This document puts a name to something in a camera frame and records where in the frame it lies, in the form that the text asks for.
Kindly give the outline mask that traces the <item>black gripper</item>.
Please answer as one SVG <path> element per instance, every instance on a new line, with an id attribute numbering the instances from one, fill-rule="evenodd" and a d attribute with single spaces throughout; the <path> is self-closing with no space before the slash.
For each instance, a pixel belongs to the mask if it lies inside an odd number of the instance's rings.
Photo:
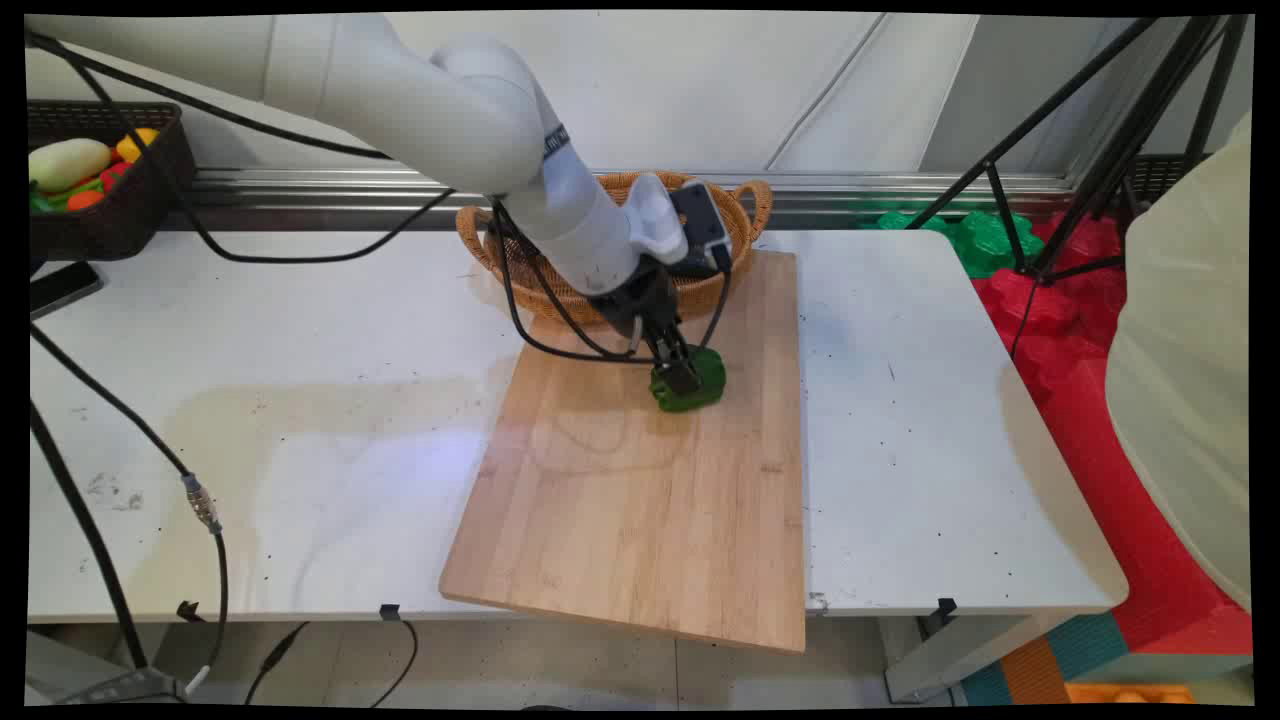
<path id="1" fill-rule="evenodd" d="M 613 291 L 588 299 L 591 309 L 628 341 L 625 361 L 646 361 L 652 354 L 650 392 L 655 397 L 684 397 L 701 388 L 692 351 L 678 329 L 678 291 L 667 266 L 641 258 L 635 272 Z"/>

